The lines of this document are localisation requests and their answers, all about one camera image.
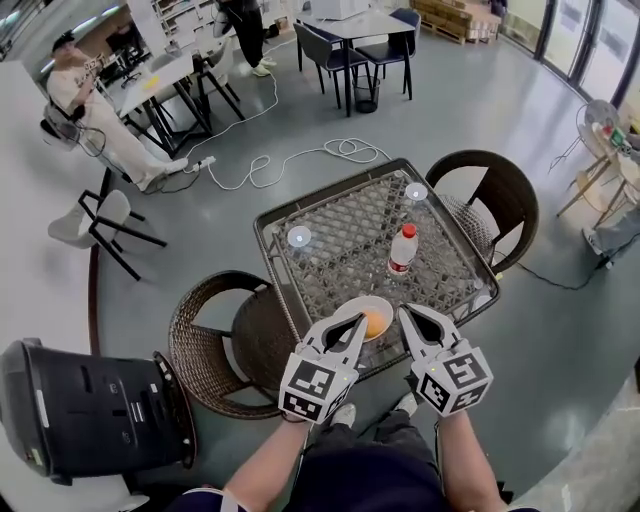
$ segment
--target person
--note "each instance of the person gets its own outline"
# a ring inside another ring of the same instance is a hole
[[[366,443],[351,428],[355,405],[340,407],[304,454],[285,512],[506,510],[467,413],[439,420],[441,478],[431,450],[411,425],[417,408],[409,393]],[[223,491],[192,489],[166,512],[266,511],[285,488],[310,429],[306,421],[285,420]]]
[[[598,256],[620,258],[640,238],[640,207],[626,212],[612,226],[598,226],[595,230],[584,228],[582,233]]]
[[[258,0],[220,0],[220,9],[236,31],[244,58],[256,76],[268,76],[277,64],[262,53],[264,29]]]
[[[53,70],[47,80],[51,100],[85,131],[84,137],[96,151],[114,158],[129,178],[142,191],[161,175],[183,170],[186,158],[175,162],[162,162],[149,153],[142,143],[127,129],[113,107],[96,90],[93,71],[85,71],[85,62],[91,60],[74,43],[71,32],[60,36],[52,48]]]

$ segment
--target orange object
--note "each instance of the orange object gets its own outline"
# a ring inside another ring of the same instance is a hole
[[[387,327],[387,322],[385,321],[384,316],[377,311],[363,311],[363,313],[367,315],[367,320],[369,322],[365,337],[375,338],[376,336],[379,336]]]

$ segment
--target concrete floor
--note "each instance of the concrete floor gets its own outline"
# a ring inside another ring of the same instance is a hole
[[[442,156],[461,149],[487,149],[513,160],[531,180],[540,204],[540,228],[523,263],[550,279],[577,285],[596,265],[580,227],[595,222],[584,204],[561,219],[555,213],[567,200],[576,170],[592,162],[580,148],[547,174],[551,160],[576,137],[575,113],[582,104],[569,88],[509,43],[466,45],[423,33],[412,61],[414,99],[401,94],[402,66],[391,66],[375,114],[344,117],[328,88],[322,96],[315,66],[305,59],[297,70],[295,44],[282,47],[278,60],[279,105],[267,115],[237,126],[196,149],[191,162],[213,154],[211,169],[227,185],[239,183],[250,162],[263,154],[272,166],[259,182],[273,180],[282,161],[335,138],[358,137],[393,157],[407,158],[423,172]],[[269,78],[234,76],[245,115],[273,102]],[[215,95],[212,107],[222,130],[235,121]],[[267,277],[253,234],[254,218],[283,202],[365,166],[314,153],[289,163],[278,185],[236,192],[220,190],[207,171],[189,190],[176,195],[143,196],[119,182],[133,208],[148,219],[152,232],[169,242],[165,249],[120,238],[131,264],[144,280],[136,283],[108,255],[101,257],[100,342],[103,353],[149,357],[167,349],[169,321],[180,298],[204,277],[239,269]],[[480,172],[460,171],[442,185],[468,197]],[[169,187],[179,187],[178,176]],[[509,250],[513,237],[499,245]],[[596,275],[579,292],[553,288],[517,268],[505,272],[502,298],[462,329],[482,347],[495,374],[485,401],[471,416],[497,477],[521,495],[549,473],[611,404],[639,355],[637,333],[637,249],[611,271]],[[230,326],[239,297],[215,304],[202,324]],[[356,428],[392,407],[407,387],[409,365],[396,367],[358,385],[350,400],[358,406]],[[145,482],[223,485],[235,469],[275,428],[278,420],[242,422],[194,404],[200,442],[196,467],[185,472],[163,468],[139,475]],[[435,415],[423,407],[414,423],[432,440]]]

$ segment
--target wicker chair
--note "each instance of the wicker chair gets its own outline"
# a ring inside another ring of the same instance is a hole
[[[193,324],[207,301],[235,289],[253,294],[238,310],[231,332]],[[233,371],[223,338],[231,339],[235,360],[249,381]],[[205,407],[237,419],[258,420],[280,413],[277,391],[295,343],[273,287],[237,271],[210,276],[195,286],[180,301],[169,327],[169,352],[184,386]],[[271,403],[251,406],[227,398],[248,387],[254,387]]]
[[[451,196],[440,196],[442,202],[462,226],[480,254],[491,265],[496,244],[520,224],[522,233],[514,249],[494,265],[494,274],[514,265],[533,242],[538,230],[538,200],[531,183],[511,161],[489,151],[459,151],[445,156],[427,173],[426,180],[435,188],[448,173],[461,167],[482,167],[487,172],[471,198],[464,202]],[[494,237],[484,219],[474,210],[475,200],[482,202],[498,225]]]

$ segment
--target trash can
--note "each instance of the trash can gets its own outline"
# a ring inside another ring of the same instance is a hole
[[[358,112],[371,114],[378,110],[378,95],[380,94],[380,80],[369,81],[367,75],[358,75],[353,79],[353,97]]]

